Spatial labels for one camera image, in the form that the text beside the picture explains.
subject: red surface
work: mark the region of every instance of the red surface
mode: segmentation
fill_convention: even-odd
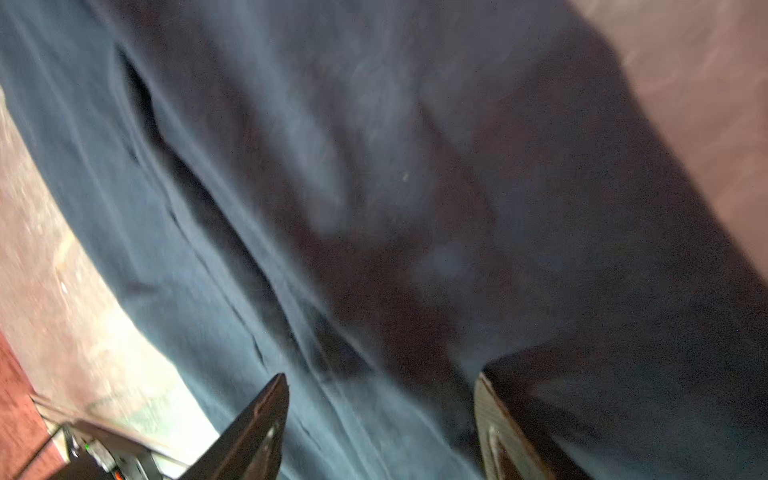
[[[30,393],[29,380],[0,333],[0,480],[12,478],[48,437]],[[49,445],[23,478],[46,478],[63,464],[56,448]]]

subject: garment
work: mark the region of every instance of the garment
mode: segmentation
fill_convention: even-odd
[[[73,231],[286,478],[481,478],[471,387],[593,478],[768,470],[765,286],[561,0],[7,0]]]

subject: wire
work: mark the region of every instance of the wire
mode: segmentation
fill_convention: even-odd
[[[21,469],[19,469],[18,473],[16,473],[16,475],[14,475],[14,477],[13,477],[13,479],[12,479],[12,480],[20,480],[20,479],[21,479],[21,477],[23,477],[23,476],[24,476],[24,474],[27,472],[27,470],[29,470],[29,467],[31,467],[32,463],[34,463],[34,462],[35,462],[35,460],[37,459],[38,455],[40,455],[40,453],[41,453],[43,450],[45,450],[45,447],[46,447],[46,446],[48,446],[48,443],[49,443],[49,442],[50,442],[50,441],[51,441],[51,440],[52,440],[52,439],[53,439],[53,438],[54,438],[56,435],[58,435],[58,433],[61,431],[61,429],[64,429],[64,428],[66,428],[67,430],[69,430],[69,427],[71,427],[71,424],[70,424],[69,422],[64,422],[64,423],[61,423],[61,424],[59,424],[59,425],[56,427],[56,430],[54,430],[54,431],[53,431],[53,433],[52,433],[52,434],[50,434],[50,435],[48,436],[48,438],[47,438],[47,439],[46,439],[46,440],[45,440],[45,441],[44,441],[44,442],[43,442],[43,443],[42,443],[42,444],[41,444],[41,445],[38,447],[38,449],[37,449],[37,450],[35,450],[35,453],[33,453],[31,457],[29,457],[29,460],[27,460],[27,462],[24,464],[24,466],[23,466],[23,467],[21,467]]]

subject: black cable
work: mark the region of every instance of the black cable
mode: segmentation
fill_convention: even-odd
[[[48,446],[48,443],[61,431],[61,429],[66,428],[69,429],[71,427],[71,424],[69,422],[64,422],[56,427],[56,430],[53,431],[52,434],[48,436],[48,438],[38,447],[37,450],[35,450],[35,453],[32,454],[31,457],[29,457],[29,460],[24,464],[24,466],[14,475],[12,480],[20,480],[22,476],[29,470],[29,467],[32,465],[32,463],[35,462],[36,458],[40,453],[45,450],[45,447]]]

